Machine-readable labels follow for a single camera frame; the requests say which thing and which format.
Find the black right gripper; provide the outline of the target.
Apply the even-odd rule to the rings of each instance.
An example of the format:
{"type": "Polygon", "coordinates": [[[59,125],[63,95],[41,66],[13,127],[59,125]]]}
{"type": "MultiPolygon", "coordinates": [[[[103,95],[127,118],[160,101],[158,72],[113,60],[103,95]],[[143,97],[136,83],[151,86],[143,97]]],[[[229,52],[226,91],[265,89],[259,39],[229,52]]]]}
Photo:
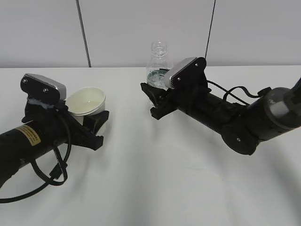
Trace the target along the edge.
{"type": "Polygon", "coordinates": [[[151,116],[159,120],[179,110],[214,131],[221,131],[226,124],[226,113],[221,99],[210,93],[205,68],[205,58],[197,57],[180,74],[175,89],[165,90],[141,83],[142,91],[154,105],[150,110],[151,116]]]}

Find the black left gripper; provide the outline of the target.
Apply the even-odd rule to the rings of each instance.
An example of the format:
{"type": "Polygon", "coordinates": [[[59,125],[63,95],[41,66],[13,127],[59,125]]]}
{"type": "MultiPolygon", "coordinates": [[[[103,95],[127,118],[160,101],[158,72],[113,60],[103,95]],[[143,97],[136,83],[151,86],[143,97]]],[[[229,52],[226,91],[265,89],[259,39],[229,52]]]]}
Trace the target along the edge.
{"type": "Polygon", "coordinates": [[[58,133],[57,122],[65,128],[67,141],[72,145],[97,150],[103,145],[103,136],[106,122],[109,119],[109,111],[102,111],[94,115],[83,117],[83,126],[80,125],[69,113],[65,101],[59,101],[56,105],[47,105],[41,102],[28,101],[25,106],[23,123],[34,121],[39,125],[48,123],[53,126],[51,134],[58,133]]]}

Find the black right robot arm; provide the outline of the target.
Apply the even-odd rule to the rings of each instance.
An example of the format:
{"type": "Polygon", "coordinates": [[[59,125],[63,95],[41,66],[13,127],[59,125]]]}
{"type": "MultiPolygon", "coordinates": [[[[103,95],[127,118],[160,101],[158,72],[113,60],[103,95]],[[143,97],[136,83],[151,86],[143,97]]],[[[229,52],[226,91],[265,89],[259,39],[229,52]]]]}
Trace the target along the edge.
{"type": "Polygon", "coordinates": [[[229,148],[243,155],[252,155],[261,142],[300,127],[300,82],[290,89],[262,89],[252,104],[230,103],[231,90],[223,97],[212,94],[206,65],[204,57],[189,57],[166,72],[164,89],[142,83],[142,91],[153,103],[151,116],[159,120],[179,110],[220,134],[229,148]]]}

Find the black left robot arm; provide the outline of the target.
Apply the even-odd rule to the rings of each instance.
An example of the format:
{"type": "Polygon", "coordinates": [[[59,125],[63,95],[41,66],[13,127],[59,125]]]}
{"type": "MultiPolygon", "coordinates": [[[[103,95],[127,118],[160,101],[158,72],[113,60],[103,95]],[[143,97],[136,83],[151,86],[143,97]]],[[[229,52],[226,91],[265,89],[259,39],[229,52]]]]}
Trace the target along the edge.
{"type": "Polygon", "coordinates": [[[96,151],[103,146],[103,136],[97,133],[109,118],[109,111],[84,116],[80,124],[61,102],[53,108],[27,104],[23,124],[0,136],[0,184],[4,185],[22,167],[30,164],[46,184],[60,186],[66,178],[67,159],[72,146],[96,151]],[[36,160],[54,151],[57,164],[47,176],[36,160]]]}

